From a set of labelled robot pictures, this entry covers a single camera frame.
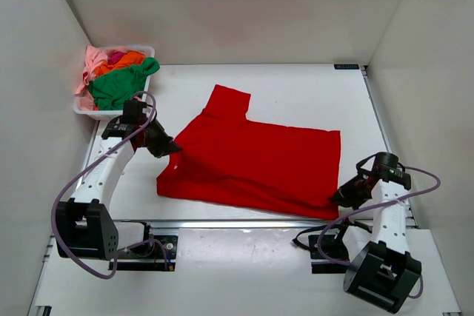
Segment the red t-shirt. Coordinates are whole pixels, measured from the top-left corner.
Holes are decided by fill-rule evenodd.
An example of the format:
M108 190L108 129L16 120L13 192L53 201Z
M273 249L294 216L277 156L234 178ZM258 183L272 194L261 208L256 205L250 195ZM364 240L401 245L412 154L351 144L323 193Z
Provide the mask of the red t-shirt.
M156 179L160 196L297 215L338 217L341 134L247 119L251 95L215 85L176 137Z

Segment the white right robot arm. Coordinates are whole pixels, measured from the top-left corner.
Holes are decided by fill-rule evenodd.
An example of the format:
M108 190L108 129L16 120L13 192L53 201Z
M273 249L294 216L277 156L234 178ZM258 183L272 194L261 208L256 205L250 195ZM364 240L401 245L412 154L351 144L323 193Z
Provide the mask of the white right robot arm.
M421 262L410 254L406 238L407 205L401 196L411 177L398 157L378 152L356 165L356 175L331 197L355 212L374 209L371 228L355 224L332 239L333 251L349 257L344 291L395 314L421 277Z

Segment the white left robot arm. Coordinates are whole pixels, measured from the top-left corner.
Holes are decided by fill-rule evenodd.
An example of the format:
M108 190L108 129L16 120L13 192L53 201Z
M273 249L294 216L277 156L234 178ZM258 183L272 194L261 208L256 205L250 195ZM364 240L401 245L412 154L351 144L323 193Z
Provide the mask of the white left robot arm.
M115 222L108 212L124 168L137 149L145 148L156 158L181 151L160 123L147 115L150 108L135 98L124 102L122 115L109 121L101 135L98 164L84 175L72 196L56 207L61 257L68 256L65 246L77 258L98 260L111 260L125 248L137 255L154 249L155 237L145 222Z

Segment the green t-shirt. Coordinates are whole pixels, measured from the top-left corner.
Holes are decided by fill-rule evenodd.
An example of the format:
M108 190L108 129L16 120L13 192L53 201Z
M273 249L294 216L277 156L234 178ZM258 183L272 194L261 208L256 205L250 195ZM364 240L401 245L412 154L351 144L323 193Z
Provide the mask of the green t-shirt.
M159 69L157 60L146 57L142 64L99 76L88 86L94 105L99 110L122 110L124 102L144 91L147 77Z

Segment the orange t-shirt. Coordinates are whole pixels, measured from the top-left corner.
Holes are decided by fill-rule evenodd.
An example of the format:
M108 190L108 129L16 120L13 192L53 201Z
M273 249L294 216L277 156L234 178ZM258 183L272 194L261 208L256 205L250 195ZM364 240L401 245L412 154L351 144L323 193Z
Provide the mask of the orange t-shirt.
M130 51L120 60L116 65L109 65L107 63L108 58L103 61L97 68L94 69L96 76L108 74L113 70L120 70L132 65L139 65L145 60L146 55L137 51Z

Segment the white plastic laundry basket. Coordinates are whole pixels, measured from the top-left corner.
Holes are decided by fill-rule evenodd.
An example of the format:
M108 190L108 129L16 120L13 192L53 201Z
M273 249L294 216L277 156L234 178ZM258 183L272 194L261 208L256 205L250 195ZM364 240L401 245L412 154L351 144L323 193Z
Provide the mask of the white plastic laundry basket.
M96 120L119 114L124 102L147 90L160 64L149 46L94 47L84 55L82 79L74 93L74 110Z

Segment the magenta t-shirt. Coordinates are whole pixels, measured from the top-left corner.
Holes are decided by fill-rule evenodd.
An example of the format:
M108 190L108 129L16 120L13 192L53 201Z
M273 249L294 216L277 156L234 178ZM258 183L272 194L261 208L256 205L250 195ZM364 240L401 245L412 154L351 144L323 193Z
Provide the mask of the magenta t-shirt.
M127 54L127 52L123 51L112 51L108 55L107 63L109 65L116 65L120 62L120 60Z

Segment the small black table label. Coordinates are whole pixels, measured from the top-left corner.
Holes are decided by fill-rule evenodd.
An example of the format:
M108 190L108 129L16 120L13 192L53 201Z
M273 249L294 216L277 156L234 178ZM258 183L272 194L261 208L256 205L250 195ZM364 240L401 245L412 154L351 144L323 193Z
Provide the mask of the small black table label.
M334 64L335 70L360 70L358 64Z

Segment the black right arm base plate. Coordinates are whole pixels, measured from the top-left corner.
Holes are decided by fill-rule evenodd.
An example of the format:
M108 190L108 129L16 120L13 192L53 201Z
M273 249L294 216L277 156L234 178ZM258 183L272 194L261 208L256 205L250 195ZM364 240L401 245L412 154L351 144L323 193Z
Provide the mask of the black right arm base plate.
M318 238L325 227L317 226L300 231L292 239L292 245L310 253L313 275L343 275L347 271L347 267L329 262L318 250ZM342 241L346 229L341 224L336 224L321 240L322 251L332 259L348 261L348 251Z

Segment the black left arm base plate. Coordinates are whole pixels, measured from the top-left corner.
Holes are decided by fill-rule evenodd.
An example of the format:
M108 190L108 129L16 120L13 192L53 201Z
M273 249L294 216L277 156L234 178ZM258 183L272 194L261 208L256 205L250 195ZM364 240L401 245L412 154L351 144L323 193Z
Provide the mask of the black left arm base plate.
M174 272L178 252L178 230L149 229L145 236L159 240L166 254L156 242L134 247L119 253L117 271Z

